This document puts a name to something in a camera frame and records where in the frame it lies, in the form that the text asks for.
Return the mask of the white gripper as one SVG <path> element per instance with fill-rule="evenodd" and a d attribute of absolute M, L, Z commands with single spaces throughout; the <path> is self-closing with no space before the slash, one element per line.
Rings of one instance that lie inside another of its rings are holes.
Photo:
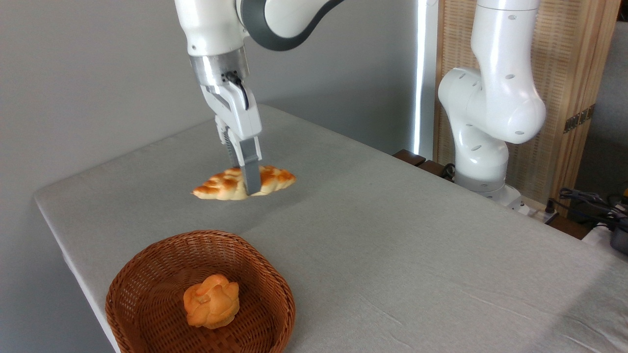
<path fill-rule="evenodd" d="M 221 143 L 233 168 L 240 168 L 247 195 L 261 190 L 261 120 L 253 92 L 242 80 L 226 80 L 222 85 L 200 85 L 207 105 L 215 114 Z"/>

